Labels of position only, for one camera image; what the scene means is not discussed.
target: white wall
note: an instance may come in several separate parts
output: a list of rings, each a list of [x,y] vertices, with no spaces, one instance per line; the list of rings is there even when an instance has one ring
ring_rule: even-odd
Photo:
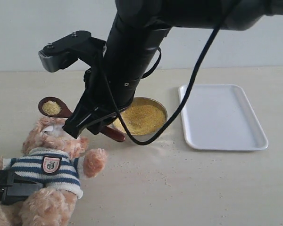
[[[114,0],[0,0],[0,71],[43,70],[38,51],[72,31],[106,40],[115,12]],[[160,68],[193,67],[210,32],[173,29]],[[202,67],[265,65],[283,65],[283,16],[264,17],[245,32],[220,32]]]

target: table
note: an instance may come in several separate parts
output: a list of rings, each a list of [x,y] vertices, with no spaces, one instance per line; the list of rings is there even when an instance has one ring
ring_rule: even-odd
[[[157,70],[136,96],[154,98],[171,115],[178,87],[191,69]],[[149,146],[122,144],[86,131],[90,148],[109,153],[106,168],[82,182],[70,225],[80,226],[276,226],[283,225],[283,67],[202,69],[197,84],[241,86],[269,140],[267,150],[228,153],[192,150],[181,117]],[[0,73],[0,154],[21,155],[45,96],[74,109],[83,72]]]

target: white tray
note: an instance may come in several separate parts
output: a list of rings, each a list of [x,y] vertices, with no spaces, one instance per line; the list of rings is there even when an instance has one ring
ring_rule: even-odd
[[[180,101],[186,88],[179,88]],[[185,141],[194,149],[257,151],[268,147],[267,137],[239,86],[193,85],[181,115]]]

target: striped shirt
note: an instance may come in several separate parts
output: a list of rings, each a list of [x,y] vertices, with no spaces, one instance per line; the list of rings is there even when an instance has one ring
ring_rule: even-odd
[[[19,176],[45,184],[57,190],[66,190],[83,196],[80,177],[83,177],[84,157],[70,160],[66,152],[38,147],[27,156],[3,159],[3,169]]]

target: cable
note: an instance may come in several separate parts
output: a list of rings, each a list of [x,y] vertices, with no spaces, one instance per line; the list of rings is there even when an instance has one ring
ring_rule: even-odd
[[[241,2],[241,0],[233,0],[231,5],[229,6],[228,10],[225,12],[225,14],[222,16],[220,22],[216,25],[216,27],[213,29],[207,43],[205,44],[196,64],[195,64],[195,67],[193,69],[193,72],[192,72],[192,75],[191,75],[191,78],[190,78],[190,81],[189,81],[189,84],[188,84],[188,87],[187,87],[187,90],[185,92],[185,95],[181,101],[181,103],[179,104],[178,108],[176,109],[176,111],[173,113],[173,115],[169,118],[169,120],[163,125],[162,128],[159,129],[159,131],[156,132],[156,134],[150,138],[149,140],[147,141],[139,141],[137,139],[135,139],[132,134],[130,133],[129,129],[127,128],[122,116],[121,116],[121,113],[119,112],[118,108],[117,108],[117,105],[114,101],[114,98],[113,98],[113,94],[111,92],[111,89],[110,89],[110,86],[109,86],[109,82],[107,80],[107,77],[105,75],[105,72],[103,70],[103,67],[102,67],[102,54],[99,54],[99,66],[100,66],[100,72],[102,73],[104,79],[105,79],[105,83],[106,83],[106,86],[107,86],[107,90],[109,92],[109,95],[110,95],[110,98],[111,98],[111,101],[114,105],[114,108],[115,108],[115,111],[117,113],[117,116],[121,122],[121,124],[123,125],[127,135],[129,136],[129,138],[134,142],[136,143],[137,145],[149,145],[151,144],[153,141],[155,141],[157,138],[159,138],[159,136],[166,130],[166,128],[176,119],[176,117],[180,114],[181,110],[183,109],[183,107],[185,106],[189,96],[190,96],[190,93],[191,93],[191,90],[192,90],[192,87],[194,85],[194,82],[195,82],[195,79],[196,79],[196,76],[197,76],[197,73],[200,69],[200,66],[201,66],[201,63],[204,59],[204,57],[206,56],[210,46],[212,45],[215,37],[217,36],[219,30],[221,29],[222,25],[224,24],[224,21],[226,20],[226,18],[230,15],[230,13],[233,11],[233,9]]]

